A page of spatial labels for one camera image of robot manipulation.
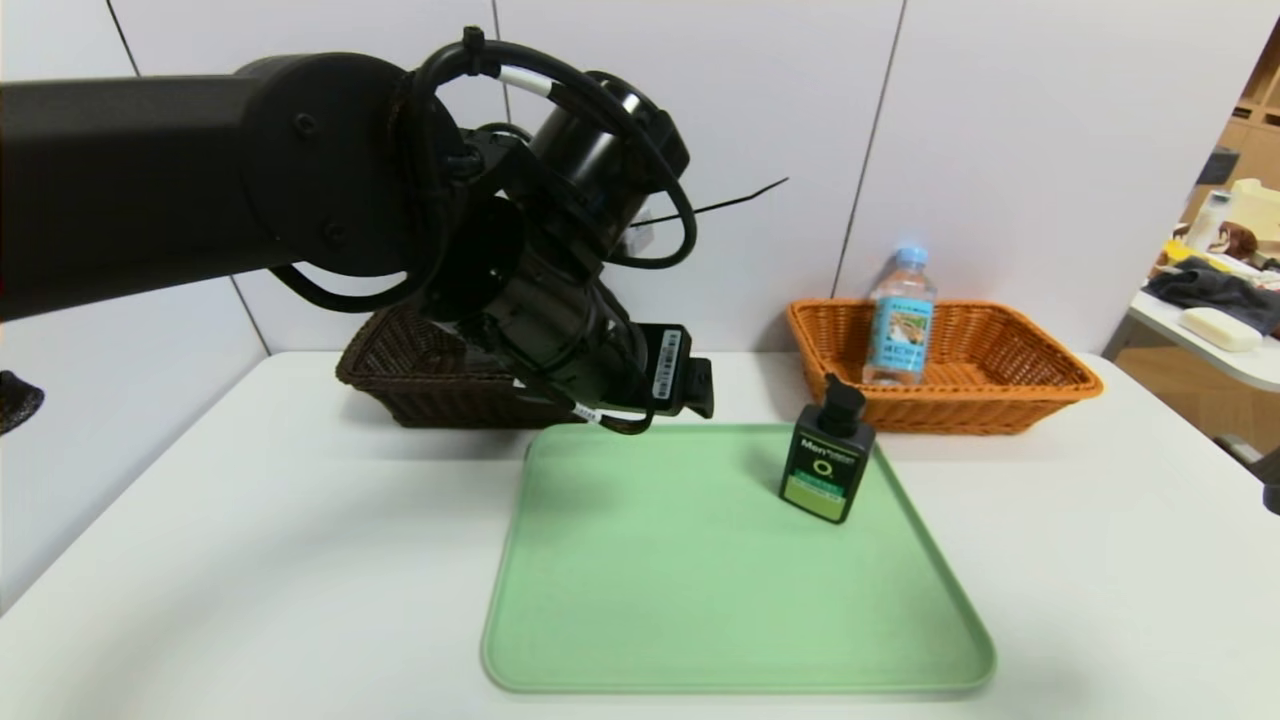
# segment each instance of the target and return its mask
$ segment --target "dark cloth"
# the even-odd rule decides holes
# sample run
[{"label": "dark cloth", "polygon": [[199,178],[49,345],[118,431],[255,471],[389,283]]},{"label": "dark cloth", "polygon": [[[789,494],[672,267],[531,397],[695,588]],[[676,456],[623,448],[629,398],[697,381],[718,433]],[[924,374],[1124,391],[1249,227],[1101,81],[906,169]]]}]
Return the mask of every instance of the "dark cloth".
[{"label": "dark cloth", "polygon": [[1256,288],[1199,258],[1176,268],[1181,273],[1161,273],[1143,290],[1179,307],[1216,307],[1262,334],[1280,328],[1280,292]]}]

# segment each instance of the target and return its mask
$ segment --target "water bottle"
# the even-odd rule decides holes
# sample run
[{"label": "water bottle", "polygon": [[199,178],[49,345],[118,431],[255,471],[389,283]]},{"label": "water bottle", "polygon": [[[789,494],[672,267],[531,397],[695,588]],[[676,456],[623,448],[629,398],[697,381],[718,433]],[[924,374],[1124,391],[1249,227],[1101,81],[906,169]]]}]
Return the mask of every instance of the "water bottle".
[{"label": "water bottle", "polygon": [[929,352],[929,325],[938,291],[924,277],[929,254],[914,245],[893,255],[897,268],[872,292],[876,318],[863,366],[863,383],[918,384]]}]

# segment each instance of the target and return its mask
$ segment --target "desk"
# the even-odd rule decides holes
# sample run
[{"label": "desk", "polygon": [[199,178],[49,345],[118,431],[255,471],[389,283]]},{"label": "desk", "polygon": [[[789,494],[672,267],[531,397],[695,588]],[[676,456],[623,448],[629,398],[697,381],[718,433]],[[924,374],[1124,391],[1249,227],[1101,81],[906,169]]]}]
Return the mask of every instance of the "desk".
[{"label": "desk", "polygon": [[[797,356],[712,359],[718,421],[806,400]],[[337,361],[264,361],[0,618],[0,717],[1274,716],[1280,519],[1097,357],[1106,393],[1023,436],[883,437],[1000,656],[942,698],[499,691],[480,635],[532,434],[398,428]]]},{"label": "desk", "polygon": [[1129,313],[1120,323],[1103,357],[1115,360],[1129,343],[1135,323],[1142,323],[1165,338],[1208,360],[1228,375],[1267,392],[1280,392],[1280,340],[1262,338],[1262,345],[1249,352],[1228,352],[1178,324],[1181,307],[1175,307],[1139,291],[1129,305]]}]

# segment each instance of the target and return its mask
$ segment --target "barcode sticker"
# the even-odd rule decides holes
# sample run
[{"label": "barcode sticker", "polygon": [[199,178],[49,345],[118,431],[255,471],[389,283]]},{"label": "barcode sticker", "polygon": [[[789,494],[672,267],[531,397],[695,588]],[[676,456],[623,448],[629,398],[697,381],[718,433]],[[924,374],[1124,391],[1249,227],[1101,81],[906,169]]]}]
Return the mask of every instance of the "barcode sticker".
[{"label": "barcode sticker", "polygon": [[657,400],[671,400],[671,387],[676,384],[676,361],[680,359],[680,331],[662,333],[662,347],[658,350],[658,372],[653,375],[653,396]]}]

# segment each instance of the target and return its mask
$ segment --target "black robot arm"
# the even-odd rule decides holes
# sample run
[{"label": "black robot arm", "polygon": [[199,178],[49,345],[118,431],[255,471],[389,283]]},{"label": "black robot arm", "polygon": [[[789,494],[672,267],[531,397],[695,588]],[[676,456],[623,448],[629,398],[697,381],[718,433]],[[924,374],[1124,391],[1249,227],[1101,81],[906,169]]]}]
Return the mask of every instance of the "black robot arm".
[{"label": "black robot arm", "polygon": [[[436,90],[486,74],[557,104],[526,142],[460,129]],[[355,54],[270,58],[234,76],[3,88],[0,319],[270,268],[307,301],[412,302],[552,401],[618,432],[689,406],[710,364],[680,325],[632,323],[604,263],[666,268],[696,238],[671,117],[604,73],[467,28],[415,72]],[[653,192],[677,252],[617,255]],[[406,273],[367,297],[292,265]],[[644,414],[622,420],[599,413]]]}]

